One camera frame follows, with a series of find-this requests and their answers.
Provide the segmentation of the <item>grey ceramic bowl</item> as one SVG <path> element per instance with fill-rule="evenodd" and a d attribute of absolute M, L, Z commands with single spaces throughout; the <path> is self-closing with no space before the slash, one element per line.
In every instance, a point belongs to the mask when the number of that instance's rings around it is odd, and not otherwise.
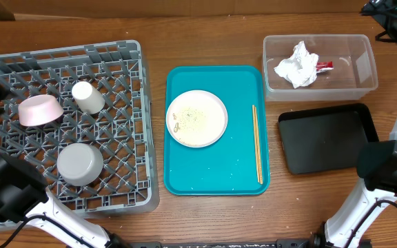
<path fill-rule="evenodd" d="M 65 182 L 84 186 L 94 182 L 103 169 L 103 156 L 95 146 L 74 143 L 58 155 L 57 169 Z"/>

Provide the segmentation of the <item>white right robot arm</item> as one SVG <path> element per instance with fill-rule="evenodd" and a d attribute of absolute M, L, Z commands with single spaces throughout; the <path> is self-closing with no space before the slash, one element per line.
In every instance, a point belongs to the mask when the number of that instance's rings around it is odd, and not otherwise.
<path fill-rule="evenodd" d="M 397 1 L 368 1 L 360 11 L 382 27 L 377 41 L 397 44 Z M 306 247 L 370 247 L 361 238 L 377 217 L 397 201 L 397 119 L 389 140 L 361 150 L 358 181 L 340 209 L 305 243 Z"/>

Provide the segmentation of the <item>white napkin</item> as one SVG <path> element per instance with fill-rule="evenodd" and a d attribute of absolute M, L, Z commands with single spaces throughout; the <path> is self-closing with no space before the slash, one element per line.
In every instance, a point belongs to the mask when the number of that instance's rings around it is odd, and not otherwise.
<path fill-rule="evenodd" d="M 310 53 L 304 41 L 300 41 L 293 48 L 293 54 L 288 59 L 283 59 L 274 71 L 280 77 L 290 82 L 294 89 L 306 87 L 317 78 L 316 66 L 319 56 Z"/>

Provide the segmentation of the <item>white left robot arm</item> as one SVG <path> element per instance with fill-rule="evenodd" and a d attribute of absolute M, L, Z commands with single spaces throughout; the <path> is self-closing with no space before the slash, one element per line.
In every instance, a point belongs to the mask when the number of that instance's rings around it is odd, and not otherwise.
<path fill-rule="evenodd" d="M 68 247 L 128 247 L 128 243 L 100 225 L 77 216 L 57 200 L 44 176 L 29 162 L 0 152 L 0 222 L 18 224 L 2 244 L 7 247 L 25 227 L 54 236 Z"/>

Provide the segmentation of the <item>cream white cup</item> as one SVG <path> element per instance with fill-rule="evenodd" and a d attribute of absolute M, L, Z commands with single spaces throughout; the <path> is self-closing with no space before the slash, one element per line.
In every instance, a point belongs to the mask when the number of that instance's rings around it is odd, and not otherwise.
<path fill-rule="evenodd" d="M 103 95 L 87 81 L 75 83 L 71 93 L 82 112 L 96 114 L 104 108 L 105 100 Z"/>

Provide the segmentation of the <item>red snack wrapper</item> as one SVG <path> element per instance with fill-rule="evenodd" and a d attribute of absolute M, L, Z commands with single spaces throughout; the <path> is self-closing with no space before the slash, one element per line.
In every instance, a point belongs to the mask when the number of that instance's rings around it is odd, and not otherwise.
<path fill-rule="evenodd" d="M 316 73 L 323 73 L 329 70 L 333 70 L 334 66 L 333 66 L 333 62 L 329 61 L 329 62 L 318 62 L 316 64 Z"/>

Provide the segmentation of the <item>pink small bowl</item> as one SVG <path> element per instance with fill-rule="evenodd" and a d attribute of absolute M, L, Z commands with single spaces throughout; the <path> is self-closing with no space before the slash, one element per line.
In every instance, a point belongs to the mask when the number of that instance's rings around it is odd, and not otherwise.
<path fill-rule="evenodd" d="M 57 120 L 62 116 L 63 108 L 53 95 L 40 94 L 22 101 L 18 113 L 20 124 L 32 127 Z"/>

